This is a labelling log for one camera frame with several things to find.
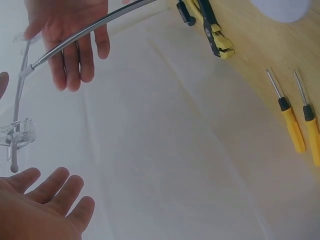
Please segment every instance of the metal rod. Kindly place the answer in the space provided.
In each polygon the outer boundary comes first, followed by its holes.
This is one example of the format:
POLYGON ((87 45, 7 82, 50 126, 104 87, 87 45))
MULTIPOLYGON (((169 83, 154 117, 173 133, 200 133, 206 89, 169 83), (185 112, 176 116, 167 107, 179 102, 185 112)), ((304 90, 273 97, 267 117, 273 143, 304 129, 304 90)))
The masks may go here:
POLYGON ((306 106, 306 105, 308 105, 308 103, 307 103, 307 99, 306 99, 306 96, 305 96, 305 93, 304 93, 304 89, 302 88, 302 85, 301 85, 301 82, 300 82, 300 79, 298 77, 298 74, 297 74, 296 70, 293 70, 293 73, 294 73, 294 76, 296 78, 296 83, 298 84, 298 87, 299 87, 299 90, 300 90, 300 93, 301 93, 303 104, 306 106))
POLYGON ((155 2, 156 0, 137 0, 133 3, 130 3, 124 7, 119 8, 118 10, 115 10, 111 12, 110 14, 106 15, 105 17, 95 21, 94 23, 88 25, 87 27, 81 29, 80 31, 76 32, 75 34, 68 37, 66 40, 62 41, 59 45, 48 51, 46 54, 44 54, 42 57, 39 58, 38 61, 36 61, 34 64, 31 65, 31 68, 35 70, 38 66, 48 61, 50 58, 52 58, 54 55, 62 51, 65 47, 69 46, 70 44, 74 43, 78 39, 86 36, 87 34, 91 33, 92 31, 98 29, 99 27, 106 25, 112 20, 115 20, 133 10, 136 10, 140 7, 143 7, 147 4, 150 4, 152 2, 155 2))
POLYGON ((278 87, 277 87, 277 85, 276 85, 276 82, 275 82, 274 78, 272 77, 270 71, 269 71, 268 69, 266 69, 265 71, 266 71, 266 74, 268 74, 269 79, 270 79, 272 85, 274 86, 274 89, 275 89, 275 91, 276 91, 276 94, 278 95, 279 98, 282 98, 282 96, 281 96, 281 94, 280 94, 280 91, 279 91, 279 89, 278 89, 278 87))

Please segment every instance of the finger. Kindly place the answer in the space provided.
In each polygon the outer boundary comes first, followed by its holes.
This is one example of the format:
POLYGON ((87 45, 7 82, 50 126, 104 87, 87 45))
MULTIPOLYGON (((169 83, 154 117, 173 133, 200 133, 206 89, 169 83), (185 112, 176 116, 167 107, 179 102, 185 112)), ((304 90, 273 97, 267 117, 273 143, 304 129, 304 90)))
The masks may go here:
POLYGON ((63 50, 63 57, 66 73, 66 87, 71 92, 76 92, 80 88, 81 84, 77 43, 72 43, 67 46, 63 50))
POLYGON ((69 171, 64 167, 56 169, 40 186, 26 194, 26 196, 40 204, 52 200, 69 177, 69 171))
POLYGON ((98 48, 98 55, 101 59, 106 59, 110 52, 110 39, 107 26, 101 26, 94 31, 95 44, 98 48))
POLYGON ((40 171, 37 168, 29 168, 21 173, 3 179, 19 194, 24 194, 25 191, 34 184, 40 177, 40 171))
POLYGON ((24 31, 24 37, 26 40, 33 39, 46 25, 45 17, 34 18, 30 21, 29 26, 24 31))
POLYGON ((94 54, 92 52, 90 34, 78 40, 80 53, 80 75, 84 83, 89 83, 95 76, 94 54))
POLYGON ((9 74, 7 72, 0 73, 0 99, 5 94, 9 83, 9 74))
POLYGON ((66 216, 83 187, 84 181, 80 176, 71 176, 61 191, 46 206, 58 214, 66 216))
MULTIPOLYGON (((49 41, 45 36, 43 36, 45 48, 47 51, 53 49, 59 44, 58 41, 49 41)), ((53 82, 56 88, 60 91, 63 91, 67 87, 67 76, 65 72, 64 56, 60 51, 53 57, 49 59, 49 66, 51 69, 51 74, 53 77, 53 82)))
POLYGON ((72 223, 81 233, 83 233, 92 218, 95 210, 95 201, 89 197, 83 197, 75 206, 74 210, 66 218, 72 223))

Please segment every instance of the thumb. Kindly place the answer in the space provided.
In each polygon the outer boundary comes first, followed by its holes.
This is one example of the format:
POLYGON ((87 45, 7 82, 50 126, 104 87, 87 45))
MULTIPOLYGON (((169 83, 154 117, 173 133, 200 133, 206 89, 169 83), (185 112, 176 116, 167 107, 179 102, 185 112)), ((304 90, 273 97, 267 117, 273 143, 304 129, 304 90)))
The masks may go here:
POLYGON ((7 72, 0 73, 0 99, 5 94, 9 83, 9 74, 7 72))
POLYGON ((24 32, 24 38, 26 40, 33 39, 46 25, 45 17, 35 17, 29 22, 29 26, 24 32))

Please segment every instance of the screwdriver handle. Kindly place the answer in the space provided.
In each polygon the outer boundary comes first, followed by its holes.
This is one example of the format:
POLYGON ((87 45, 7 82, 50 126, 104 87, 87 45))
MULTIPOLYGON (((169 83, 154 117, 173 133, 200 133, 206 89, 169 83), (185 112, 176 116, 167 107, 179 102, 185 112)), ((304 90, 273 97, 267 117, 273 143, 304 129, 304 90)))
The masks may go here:
POLYGON ((303 153, 306 150, 306 144, 302 137, 300 127, 292 112, 292 108, 290 107, 287 110, 282 111, 282 115, 286 121, 286 127, 288 128, 296 152, 303 153))
POLYGON ((309 133, 309 141, 313 156, 313 163, 317 167, 320 167, 320 134, 318 131, 318 126, 316 118, 311 121, 305 122, 309 133))

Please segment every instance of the black screwdriver grip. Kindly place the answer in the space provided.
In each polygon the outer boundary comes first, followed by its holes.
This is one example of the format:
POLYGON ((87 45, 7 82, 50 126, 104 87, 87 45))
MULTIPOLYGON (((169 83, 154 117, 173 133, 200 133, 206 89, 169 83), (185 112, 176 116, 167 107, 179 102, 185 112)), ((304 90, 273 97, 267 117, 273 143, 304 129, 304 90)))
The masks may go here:
POLYGON ((282 112, 290 108, 290 105, 284 96, 278 99, 278 103, 282 112))
POLYGON ((315 114, 310 104, 303 106, 303 114, 304 114, 304 120, 306 120, 307 122, 315 119, 315 114))

